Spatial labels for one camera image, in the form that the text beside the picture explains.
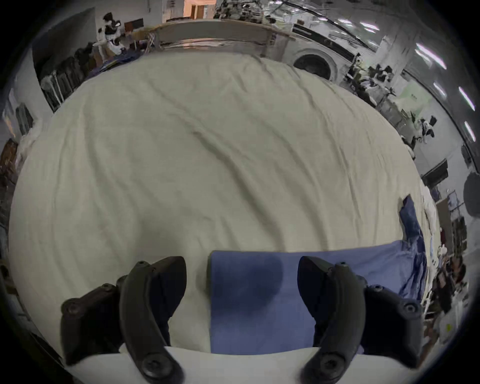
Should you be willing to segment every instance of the clothes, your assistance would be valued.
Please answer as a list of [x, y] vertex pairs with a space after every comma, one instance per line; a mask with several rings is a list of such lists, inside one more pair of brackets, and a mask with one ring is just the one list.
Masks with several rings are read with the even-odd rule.
[[437, 296], [440, 308], [447, 313], [452, 308], [453, 290], [448, 275], [441, 270], [437, 275], [437, 288], [435, 294]]
[[211, 255], [212, 353], [252, 355], [311, 347], [315, 321], [297, 287], [302, 256], [346, 262], [368, 284], [420, 300], [426, 277], [423, 236], [413, 201], [400, 210], [407, 241], [331, 252], [223, 252]]

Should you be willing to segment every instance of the white wall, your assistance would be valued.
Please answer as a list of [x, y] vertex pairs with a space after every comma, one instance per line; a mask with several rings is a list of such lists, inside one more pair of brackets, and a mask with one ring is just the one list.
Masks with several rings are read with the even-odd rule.
[[480, 283], [480, 250], [463, 256], [463, 263], [467, 266], [464, 281], [468, 281], [468, 291], [473, 292]]
[[53, 28], [32, 43], [34, 64], [50, 57], [44, 64], [40, 78], [51, 73], [57, 65], [89, 42], [96, 42], [95, 9], [74, 15]]
[[[183, 11], [183, 0], [176, 0], [176, 3], [181, 3]], [[95, 31], [104, 26], [103, 16], [108, 12], [112, 12], [113, 18], [120, 19], [122, 23], [143, 18], [145, 26], [162, 24], [162, 0], [73, 0], [57, 10], [49, 22], [44, 25], [39, 35], [88, 8], [95, 8]]]
[[[46, 33], [49, 29], [58, 23], [68, 19], [75, 14], [81, 13], [89, 8], [95, 8], [95, 30], [103, 27], [103, 16], [112, 12], [115, 19], [123, 22], [144, 19], [145, 26], [155, 26], [162, 23], [162, 0], [150, 0], [150, 9], [147, 7], [147, 0], [75, 0], [65, 7], [59, 8], [54, 16], [43, 26], [37, 34], [37, 38]], [[180, 9], [179, 17], [183, 15], [183, 0], [176, 1], [176, 8]], [[36, 78], [33, 65], [32, 47], [29, 46], [22, 59], [13, 72], [12, 78], [8, 82], [9, 86], [14, 86], [13, 79], [16, 78], [15, 89], [19, 102], [24, 102], [29, 109], [32, 117], [41, 118], [45, 124], [48, 124], [53, 112], [50, 109], [40, 84]]]
[[36, 78], [31, 47], [22, 59], [19, 70], [15, 74], [14, 87], [18, 102], [25, 103], [34, 120], [42, 119], [45, 124], [48, 124], [53, 116], [53, 112]]
[[[472, 165], [467, 167], [461, 152], [464, 142], [452, 120], [434, 98], [422, 110], [419, 118], [430, 120], [431, 115], [437, 118], [437, 123], [433, 127], [435, 137], [427, 136], [425, 142], [416, 144], [415, 165], [419, 174], [423, 175], [446, 158], [448, 177], [438, 184], [438, 191], [442, 198], [455, 191], [459, 202], [462, 203], [465, 180], [474, 168]], [[471, 217], [464, 205], [460, 208], [460, 214], [465, 218], [467, 225], [466, 253], [480, 249], [480, 219]]]
[[433, 127], [435, 137], [427, 136], [425, 142], [417, 142], [414, 150], [416, 155], [421, 153], [419, 157], [426, 159], [425, 164], [415, 161], [415, 165], [421, 175], [427, 173], [443, 159], [448, 159], [454, 151], [459, 152], [463, 144], [462, 137], [458, 133], [456, 126], [435, 98], [432, 98], [427, 106], [422, 109], [418, 118], [430, 121], [431, 115], [437, 118], [437, 123]]

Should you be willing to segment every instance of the white bed sheet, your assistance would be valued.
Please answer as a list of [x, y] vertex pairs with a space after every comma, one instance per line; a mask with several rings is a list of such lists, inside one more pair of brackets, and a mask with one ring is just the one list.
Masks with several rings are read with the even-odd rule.
[[64, 300], [181, 255], [172, 345], [209, 352], [212, 250], [389, 243], [408, 194], [428, 248], [419, 185], [395, 129], [348, 91], [251, 56], [155, 53], [82, 84], [42, 132], [13, 199], [12, 276], [61, 354]]

